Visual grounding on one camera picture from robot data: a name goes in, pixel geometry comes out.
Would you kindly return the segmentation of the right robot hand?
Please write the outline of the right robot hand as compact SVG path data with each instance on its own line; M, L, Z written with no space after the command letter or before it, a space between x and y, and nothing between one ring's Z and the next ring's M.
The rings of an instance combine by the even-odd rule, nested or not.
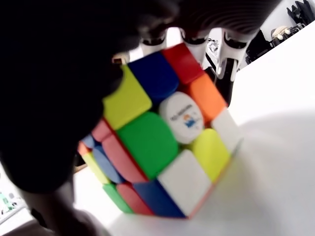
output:
M277 0L3 0L0 3L0 162L37 222L55 236L106 236L74 207L77 144L122 82L112 62L141 39L176 26L224 28L249 39Z

